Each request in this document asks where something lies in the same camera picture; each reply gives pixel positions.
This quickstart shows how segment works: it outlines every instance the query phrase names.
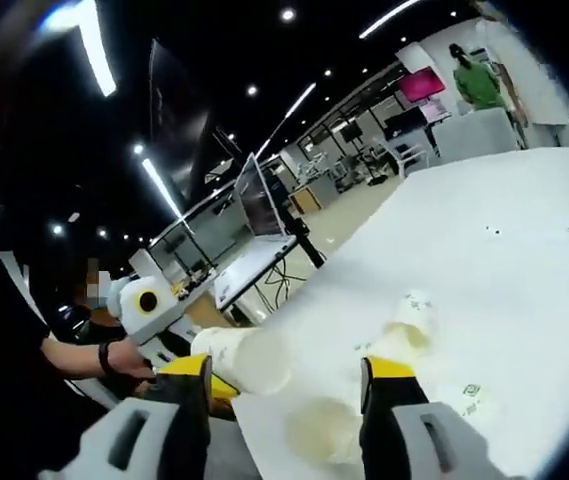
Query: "laptop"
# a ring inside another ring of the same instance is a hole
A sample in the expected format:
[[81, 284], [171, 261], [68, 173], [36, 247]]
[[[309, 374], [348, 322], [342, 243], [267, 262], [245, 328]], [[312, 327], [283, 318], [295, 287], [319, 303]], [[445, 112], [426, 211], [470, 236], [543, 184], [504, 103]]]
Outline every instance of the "laptop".
[[296, 244], [288, 235], [254, 154], [237, 177], [233, 195], [240, 202], [248, 227], [255, 235], [242, 253], [215, 280], [215, 304], [226, 308]]

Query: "pink screen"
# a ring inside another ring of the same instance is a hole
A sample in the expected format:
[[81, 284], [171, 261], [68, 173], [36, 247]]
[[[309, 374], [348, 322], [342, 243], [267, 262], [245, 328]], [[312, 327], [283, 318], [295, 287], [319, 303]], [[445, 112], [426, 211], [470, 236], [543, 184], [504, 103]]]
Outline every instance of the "pink screen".
[[409, 102], [417, 102], [446, 88], [431, 67], [406, 75], [398, 85]]

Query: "black wristband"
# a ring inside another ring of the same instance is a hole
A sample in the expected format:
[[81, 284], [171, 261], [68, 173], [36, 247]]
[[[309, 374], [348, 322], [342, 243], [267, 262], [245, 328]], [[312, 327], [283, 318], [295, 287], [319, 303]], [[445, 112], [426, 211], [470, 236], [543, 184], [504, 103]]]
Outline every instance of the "black wristband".
[[100, 343], [100, 346], [97, 348], [97, 358], [100, 361], [100, 366], [106, 375], [117, 375], [117, 371], [111, 364], [108, 363], [108, 347], [111, 345], [112, 342], [103, 342]]

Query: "green shirt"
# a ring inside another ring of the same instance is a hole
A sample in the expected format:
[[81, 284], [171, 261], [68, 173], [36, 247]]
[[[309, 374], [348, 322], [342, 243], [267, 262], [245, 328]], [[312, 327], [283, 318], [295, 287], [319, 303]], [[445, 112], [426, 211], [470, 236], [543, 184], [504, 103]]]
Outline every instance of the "green shirt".
[[506, 108], [500, 82], [487, 66], [475, 62], [471, 62], [470, 68], [460, 65], [453, 76], [460, 94], [475, 110]]

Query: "black ceiling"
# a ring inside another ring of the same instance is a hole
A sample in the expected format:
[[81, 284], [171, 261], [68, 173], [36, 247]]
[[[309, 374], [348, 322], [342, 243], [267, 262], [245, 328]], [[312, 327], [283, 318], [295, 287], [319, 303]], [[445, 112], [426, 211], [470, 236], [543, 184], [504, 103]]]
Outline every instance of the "black ceiling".
[[[30, 239], [47, 235], [46, 225], [77, 211], [80, 219], [68, 227], [83, 232], [85, 245], [92, 245], [99, 226], [121, 242], [123, 232], [150, 237], [170, 223], [170, 211], [131, 154], [133, 143], [148, 138], [153, 37], [184, 64], [210, 99], [217, 124], [237, 136], [245, 153], [259, 148], [304, 89], [317, 82], [269, 146], [271, 154], [331, 107], [325, 97], [339, 101], [392, 63], [401, 37], [419, 40], [474, 16], [464, 1], [423, 0], [366, 40], [358, 38], [399, 3], [98, 1], [117, 92], [106, 99], [101, 95], [77, 30], [28, 58], [0, 118], [0, 204], [10, 217], [0, 223]], [[289, 24], [279, 19], [285, 7], [297, 13]], [[323, 75], [326, 69], [331, 77]], [[249, 84], [259, 88], [254, 98], [246, 95]], [[120, 250], [123, 256], [128, 251]]]

